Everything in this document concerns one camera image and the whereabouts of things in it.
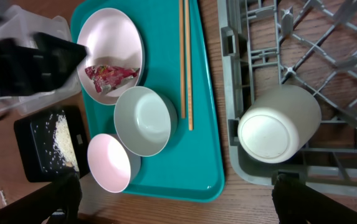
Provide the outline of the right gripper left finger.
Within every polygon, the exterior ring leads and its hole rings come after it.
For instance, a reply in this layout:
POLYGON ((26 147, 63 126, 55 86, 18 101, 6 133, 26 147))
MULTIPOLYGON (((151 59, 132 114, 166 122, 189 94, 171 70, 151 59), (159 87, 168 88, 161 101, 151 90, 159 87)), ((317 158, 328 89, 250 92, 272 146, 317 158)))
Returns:
POLYGON ((82 189, 69 173, 0 209, 0 223, 76 223, 82 189))

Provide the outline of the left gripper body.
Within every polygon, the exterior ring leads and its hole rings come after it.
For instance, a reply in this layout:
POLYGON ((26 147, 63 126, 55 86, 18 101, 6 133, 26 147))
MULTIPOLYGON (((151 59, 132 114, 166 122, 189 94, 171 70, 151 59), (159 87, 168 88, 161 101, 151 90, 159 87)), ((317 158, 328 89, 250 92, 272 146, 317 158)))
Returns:
POLYGON ((0 39, 0 97, 56 90, 87 56, 82 45, 43 32, 32 36, 36 49, 20 46, 12 38, 0 39))

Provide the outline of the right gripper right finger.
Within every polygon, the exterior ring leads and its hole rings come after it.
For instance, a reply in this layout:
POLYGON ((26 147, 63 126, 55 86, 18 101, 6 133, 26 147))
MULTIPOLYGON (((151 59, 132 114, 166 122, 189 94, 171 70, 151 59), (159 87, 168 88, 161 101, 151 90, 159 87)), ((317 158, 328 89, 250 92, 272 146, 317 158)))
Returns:
POLYGON ((357 212, 285 174, 277 176, 272 200, 280 224, 357 224, 357 212))

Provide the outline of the small pink bowl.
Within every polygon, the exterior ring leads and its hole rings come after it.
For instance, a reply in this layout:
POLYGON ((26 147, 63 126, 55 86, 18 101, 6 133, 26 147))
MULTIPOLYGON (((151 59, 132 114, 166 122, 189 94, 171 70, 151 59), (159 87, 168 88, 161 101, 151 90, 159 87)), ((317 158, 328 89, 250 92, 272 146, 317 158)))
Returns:
POLYGON ((87 160, 98 185, 111 193, 124 191, 141 168, 141 157, 129 151, 116 134, 94 136, 88 145, 87 160))

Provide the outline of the white cup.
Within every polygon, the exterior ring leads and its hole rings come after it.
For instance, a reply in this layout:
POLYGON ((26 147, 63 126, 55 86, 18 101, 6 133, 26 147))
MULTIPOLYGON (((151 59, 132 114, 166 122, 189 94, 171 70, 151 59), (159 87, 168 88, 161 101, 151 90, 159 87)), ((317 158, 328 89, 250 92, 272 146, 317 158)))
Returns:
POLYGON ((304 88, 280 85, 258 99, 237 127, 243 149, 254 159, 277 164, 289 160, 316 133, 321 109, 304 88))

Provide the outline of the red snack wrapper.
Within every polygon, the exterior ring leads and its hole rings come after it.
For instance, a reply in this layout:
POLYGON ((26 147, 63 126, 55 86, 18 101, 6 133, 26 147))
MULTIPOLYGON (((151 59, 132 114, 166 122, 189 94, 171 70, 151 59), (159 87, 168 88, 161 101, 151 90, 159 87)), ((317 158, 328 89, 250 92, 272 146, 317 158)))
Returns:
POLYGON ((107 94, 132 81, 139 74, 139 68, 123 68, 110 65, 94 65, 85 69, 99 94, 107 94))

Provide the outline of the large white plate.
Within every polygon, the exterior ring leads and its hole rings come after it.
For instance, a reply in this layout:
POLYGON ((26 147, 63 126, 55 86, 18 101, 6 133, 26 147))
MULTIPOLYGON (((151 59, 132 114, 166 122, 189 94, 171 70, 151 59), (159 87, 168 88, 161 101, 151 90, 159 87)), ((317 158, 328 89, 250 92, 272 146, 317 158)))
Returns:
POLYGON ((96 102, 114 105, 125 90, 140 84, 145 48, 138 29, 125 13, 114 8, 94 12, 82 26, 77 43, 87 49, 86 58, 77 67, 78 77, 85 92, 96 102), (85 69, 92 65, 137 68, 138 75, 116 90, 98 93, 85 73, 85 69))

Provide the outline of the grey bowl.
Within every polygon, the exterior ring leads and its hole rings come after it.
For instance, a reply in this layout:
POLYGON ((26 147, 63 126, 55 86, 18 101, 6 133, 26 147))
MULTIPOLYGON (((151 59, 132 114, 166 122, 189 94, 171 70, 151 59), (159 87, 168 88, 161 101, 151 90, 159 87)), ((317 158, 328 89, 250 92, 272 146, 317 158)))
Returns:
POLYGON ((114 123, 118 137, 129 151, 151 157, 159 154, 175 134, 178 115, 165 95, 134 86, 118 98, 114 123))

